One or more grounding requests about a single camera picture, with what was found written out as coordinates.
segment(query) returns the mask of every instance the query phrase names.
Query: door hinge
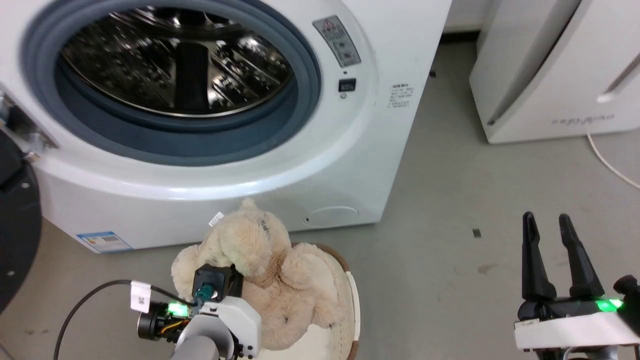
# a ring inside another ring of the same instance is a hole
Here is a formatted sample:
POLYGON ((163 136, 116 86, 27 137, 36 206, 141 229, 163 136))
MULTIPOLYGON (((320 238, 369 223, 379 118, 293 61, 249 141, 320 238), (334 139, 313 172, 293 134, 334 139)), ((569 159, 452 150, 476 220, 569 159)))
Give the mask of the door hinge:
POLYGON ((0 130, 16 141, 24 159, 38 161, 47 149, 58 146, 5 93, 0 91, 0 130))

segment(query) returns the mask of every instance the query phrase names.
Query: printed label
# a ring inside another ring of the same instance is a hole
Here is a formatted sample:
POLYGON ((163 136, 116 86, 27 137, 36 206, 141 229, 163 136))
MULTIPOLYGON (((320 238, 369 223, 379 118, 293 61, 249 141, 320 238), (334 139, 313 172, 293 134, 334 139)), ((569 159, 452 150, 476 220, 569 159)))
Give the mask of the printed label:
POLYGON ((151 303, 151 285, 139 281, 131 281, 131 309, 142 313, 149 312, 151 303))
POLYGON ((118 235, 116 235, 113 231, 106 231, 104 233, 78 234, 76 236, 100 253, 133 250, 132 247, 130 247, 126 242, 118 237, 118 235))
POLYGON ((356 45, 337 16, 314 21, 314 26, 320 32, 327 45, 333 51, 340 67, 347 67, 362 63, 356 45))
POLYGON ((389 97, 388 108, 406 108, 411 105, 411 98, 415 88, 409 84, 395 84, 391 86, 391 96, 389 97))
POLYGON ((218 212, 216 216, 214 216, 213 219, 211 219, 211 221, 209 222, 209 226, 216 225, 223 217, 225 216, 221 212, 218 212))

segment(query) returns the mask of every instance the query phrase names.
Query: blue sticker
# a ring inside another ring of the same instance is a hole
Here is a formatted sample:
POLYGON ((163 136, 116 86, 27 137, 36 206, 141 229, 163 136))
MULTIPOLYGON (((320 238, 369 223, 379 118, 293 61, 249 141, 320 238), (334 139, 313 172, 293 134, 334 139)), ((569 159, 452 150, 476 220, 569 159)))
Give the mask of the blue sticker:
POLYGON ((103 233, 78 234, 76 236, 101 254, 133 250, 133 248, 130 247, 129 244, 124 242, 124 240, 116 235, 113 231, 105 231, 103 233))

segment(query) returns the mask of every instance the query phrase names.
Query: laundry basket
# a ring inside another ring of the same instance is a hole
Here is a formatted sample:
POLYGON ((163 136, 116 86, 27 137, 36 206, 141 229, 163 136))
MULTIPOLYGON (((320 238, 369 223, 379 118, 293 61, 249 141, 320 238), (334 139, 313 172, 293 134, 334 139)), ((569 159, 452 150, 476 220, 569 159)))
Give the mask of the laundry basket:
POLYGON ((354 360, 360 337, 360 299, 356 282, 344 258, 331 247, 315 244, 343 270, 340 276, 340 291, 347 293, 347 318, 331 329, 310 325, 307 333, 291 348, 280 351, 262 350, 259 360, 354 360))

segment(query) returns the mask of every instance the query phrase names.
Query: black round object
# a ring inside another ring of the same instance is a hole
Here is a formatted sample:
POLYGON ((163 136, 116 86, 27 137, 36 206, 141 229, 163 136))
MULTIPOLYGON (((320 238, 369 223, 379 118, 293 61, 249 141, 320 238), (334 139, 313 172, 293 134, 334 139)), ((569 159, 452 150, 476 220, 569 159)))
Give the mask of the black round object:
POLYGON ((35 173, 14 142, 0 131, 0 313, 33 264, 41 230, 35 173))
POLYGON ((625 275, 616 281, 613 284, 613 290, 616 290, 616 293, 627 295, 631 291, 634 291, 638 288, 638 280, 633 275, 625 275))
POLYGON ((163 324, 168 305, 164 302, 151 302, 148 313, 140 313, 138 318, 138 337, 145 340, 159 341, 158 334, 163 324))

